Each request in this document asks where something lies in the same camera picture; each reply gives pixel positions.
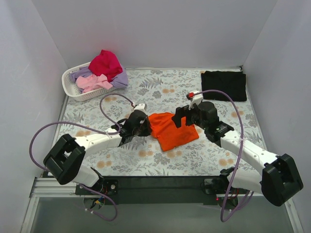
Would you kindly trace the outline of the floral table mat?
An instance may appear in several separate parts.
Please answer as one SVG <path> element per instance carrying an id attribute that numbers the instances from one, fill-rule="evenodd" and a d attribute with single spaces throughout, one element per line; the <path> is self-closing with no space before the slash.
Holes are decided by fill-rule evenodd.
<path id="1" fill-rule="evenodd" d="M 174 113 L 188 104 L 186 94 L 201 90 L 198 69 L 128 70 L 129 85 L 107 98 L 96 97 L 83 102 L 69 98 L 62 113 L 56 138 L 63 134 L 87 136 L 104 130 L 112 121 L 129 117 L 131 102 L 147 104 L 147 113 Z M 215 101 L 220 120 L 244 133 L 244 138 L 261 148 L 265 142 L 251 102 L 231 104 Z M 218 175 L 224 168 L 235 165 L 236 156 L 209 142 L 202 129 L 199 138 L 163 152 L 159 142 L 151 137 L 135 137 L 130 143 L 87 156 L 83 163 L 102 175 L 112 176 L 196 176 Z"/>

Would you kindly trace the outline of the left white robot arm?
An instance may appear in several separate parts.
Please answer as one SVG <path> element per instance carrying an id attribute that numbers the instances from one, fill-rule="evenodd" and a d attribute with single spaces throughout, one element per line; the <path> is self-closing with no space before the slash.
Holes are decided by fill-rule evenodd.
<path id="1" fill-rule="evenodd" d="M 104 133 L 72 137 L 65 134 L 55 143 L 43 163 L 60 185 L 70 182 L 82 184 L 92 194 L 99 194 L 104 187 L 103 176 L 94 168 L 83 165 L 85 157 L 108 148 L 117 148 L 132 141 L 136 136 L 149 136 L 151 126 L 148 116 L 134 110 L 128 119 L 113 125 Z"/>

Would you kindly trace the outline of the pink t shirt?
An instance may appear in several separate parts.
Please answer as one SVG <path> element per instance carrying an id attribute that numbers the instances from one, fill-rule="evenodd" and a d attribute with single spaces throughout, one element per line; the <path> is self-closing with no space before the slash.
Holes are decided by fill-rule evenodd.
<path id="1" fill-rule="evenodd" d="M 76 84 L 80 89 L 82 89 L 82 93 L 87 93 L 100 88 L 109 90 L 113 87 L 104 74 L 100 76 L 96 76 L 95 74 L 87 77 L 80 76 L 77 78 Z"/>

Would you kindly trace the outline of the white plastic laundry basket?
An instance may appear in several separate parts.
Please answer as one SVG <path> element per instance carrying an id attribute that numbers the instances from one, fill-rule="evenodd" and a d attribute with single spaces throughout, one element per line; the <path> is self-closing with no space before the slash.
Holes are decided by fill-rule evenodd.
<path id="1" fill-rule="evenodd" d="M 62 75 L 62 86 L 63 89 L 68 97 L 73 98 L 76 101 L 86 101 L 104 94 L 107 94 L 109 92 L 112 92 L 116 90 L 115 87 L 112 87 L 110 89 L 105 88 L 99 88 L 95 89 L 86 93 L 82 93 L 76 83 L 72 82 L 70 79 L 70 74 L 76 71 L 79 71 L 81 67 L 87 67 L 89 66 L 90 62 L 81 64 L 79 66 L 75 66 L 73 68 L 68 69 L 65 71 Z"/>

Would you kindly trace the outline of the magenta t shirt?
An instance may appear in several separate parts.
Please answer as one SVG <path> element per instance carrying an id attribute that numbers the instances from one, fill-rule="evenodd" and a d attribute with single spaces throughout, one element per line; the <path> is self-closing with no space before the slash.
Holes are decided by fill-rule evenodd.
<path id="1" fill-rule="evenodd" d="M 108 50 L 101 50 L 90 62 L 88 69 L 96 76 L 105 75 L 109 82 L 123 71 L 116 55 Z"/>

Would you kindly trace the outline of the lavender t shirt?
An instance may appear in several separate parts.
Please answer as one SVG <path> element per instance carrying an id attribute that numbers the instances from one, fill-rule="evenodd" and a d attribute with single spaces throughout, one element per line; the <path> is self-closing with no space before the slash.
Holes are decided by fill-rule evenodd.
<path id="1" fill-rule="evenodd" d="M 77 71 L 71 71 L 69 73 L 69 79 L 73 82 L 76 83 L 76 80 L 78 77 L 88 77 L 92 75 L 93 73 L 89 70 L 88 67 L 80 67 Z M 122 73 L 118 74 L 115 76 L 115 78 L 112 80 L 111 84 L 115 88 L 125 88 L 128 86 L 128 76 L 126 73 L 126 69 L 122 67 Z"/>

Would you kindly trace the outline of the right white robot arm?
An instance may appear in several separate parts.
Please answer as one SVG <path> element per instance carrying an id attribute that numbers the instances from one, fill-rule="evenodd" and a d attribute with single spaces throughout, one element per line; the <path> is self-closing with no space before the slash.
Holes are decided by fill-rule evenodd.
<path id="1" fill-rule="evenodd" d="M 223 169 L 219 177 L 207 182 L 215 193 L 231 193 L 235 189 L 254 191 L 264 195 L 273 205 L 281 206 L 303 189 L 303 182 L 293 157 L 277 155 L 260 148 L 249 140 L 241 140 L 233 127 L 219 120 L 217 109 L 211 102 L 178 107 L 172 117 L 176 127 L 196 125 L 204 130 L 207 139 L 228 150 L 252 166 L 256 173 L 247 175 L 233 167 Z"/>

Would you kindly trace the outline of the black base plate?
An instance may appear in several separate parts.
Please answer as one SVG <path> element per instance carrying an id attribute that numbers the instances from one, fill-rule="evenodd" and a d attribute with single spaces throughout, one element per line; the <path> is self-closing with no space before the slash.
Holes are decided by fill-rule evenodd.
<path id="1" fill-rule="evenodd" d="M 98 191 L 116 204 L 217 204 L 229 181 L 224 176 L 108 176 Z"/>

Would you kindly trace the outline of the folded black t shirt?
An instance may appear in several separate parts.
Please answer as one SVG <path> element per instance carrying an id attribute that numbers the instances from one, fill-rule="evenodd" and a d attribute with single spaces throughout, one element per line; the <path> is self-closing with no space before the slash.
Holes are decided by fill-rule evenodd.
<path id="1" fill-rule="evenodd" d="M 201 73 L 201 85 L 203 91 L 219 90 L 233 101 L 247 101 L 246 75 L 242 71 L 205 71 Z"/>

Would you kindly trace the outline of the orange t shirt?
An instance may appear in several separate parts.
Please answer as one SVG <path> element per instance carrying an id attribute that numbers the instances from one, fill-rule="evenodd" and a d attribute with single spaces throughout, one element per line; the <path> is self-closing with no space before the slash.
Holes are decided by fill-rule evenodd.
<path id="1" fill-rule="evenodd" d="M 151 136 L 158 140 L 164 152 L 199 138 L 194 125 L 186 126 L 186 119 L 182 118 L 181 127 L 177 128 L 172 117 L 172 113 L 154 113 L 148 117 L 152 129 Z"/>

